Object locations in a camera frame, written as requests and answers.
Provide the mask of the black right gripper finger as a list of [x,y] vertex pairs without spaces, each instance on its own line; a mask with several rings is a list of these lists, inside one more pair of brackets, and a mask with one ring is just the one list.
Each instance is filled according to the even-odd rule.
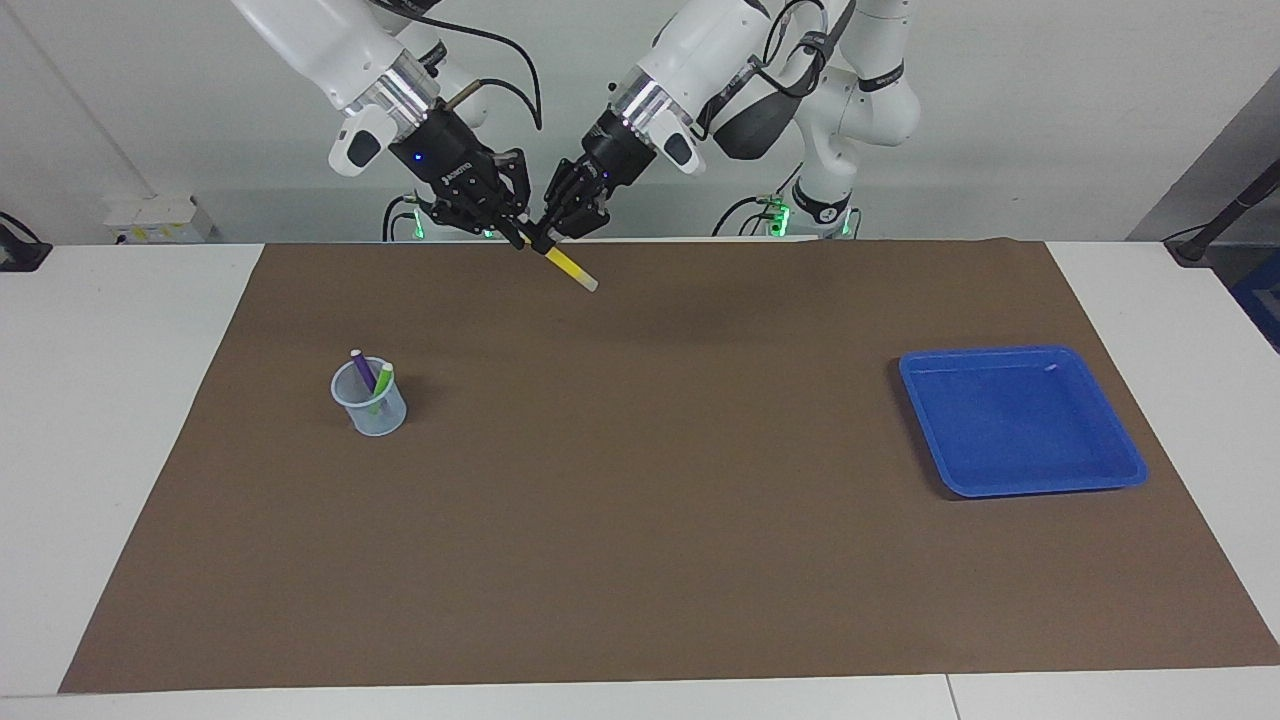
[[435,197],[428,205],[428,217],[438,225],[448,225],[471,234],[497,234],[513,238],[509,204],[499,196]]
[[531,224],[529,201],[531,187],[529,169],[521,149],[492,152],[494,200],[490,208],[490,228],[517,250],[530,249]]

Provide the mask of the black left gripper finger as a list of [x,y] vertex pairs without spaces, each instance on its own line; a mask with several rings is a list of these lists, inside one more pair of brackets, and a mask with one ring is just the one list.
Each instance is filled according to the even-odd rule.
[[580,238],[591,231],[593,165],[589,159],[562,159],[544,195],[545,211],[539,220],[541,237],[553,234]]
[[611,195],[608,188],[557,190],[553,195],[553,245],[582,238],[608,224]]

